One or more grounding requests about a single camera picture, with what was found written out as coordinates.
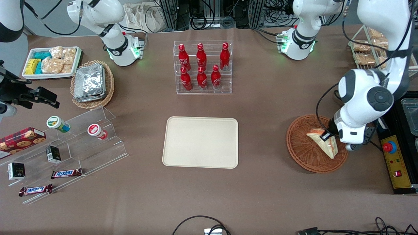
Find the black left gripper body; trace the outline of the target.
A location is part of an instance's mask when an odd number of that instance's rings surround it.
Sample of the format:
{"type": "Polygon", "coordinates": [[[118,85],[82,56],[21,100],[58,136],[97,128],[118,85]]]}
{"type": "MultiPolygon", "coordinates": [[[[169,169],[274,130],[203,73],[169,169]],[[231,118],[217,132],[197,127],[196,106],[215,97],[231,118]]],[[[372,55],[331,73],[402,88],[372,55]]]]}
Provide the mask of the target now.
{"type": "Polygon", "coordinates": [[[334,118],[330,119],[328,122],[328,132],[335,137],[340,137],[334,118]]]}

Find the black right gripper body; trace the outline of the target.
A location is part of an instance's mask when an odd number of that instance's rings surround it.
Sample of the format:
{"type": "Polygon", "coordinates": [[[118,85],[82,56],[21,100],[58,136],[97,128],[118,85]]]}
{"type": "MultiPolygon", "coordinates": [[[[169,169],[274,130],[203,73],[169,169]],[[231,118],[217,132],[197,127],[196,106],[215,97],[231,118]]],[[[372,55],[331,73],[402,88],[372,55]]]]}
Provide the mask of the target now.
{"type": "Polygon", "coordinates": [[[47,104],[58,109],[60,103],[57,101],[57,95],[50,90],[38,86],[36,89],[28,87],[32,81],[21,79],[4,67],[4,61],[0,61],[0,101],[6,105],[22,106],[26,109],[32,109],[33,103],[47,104]]]}

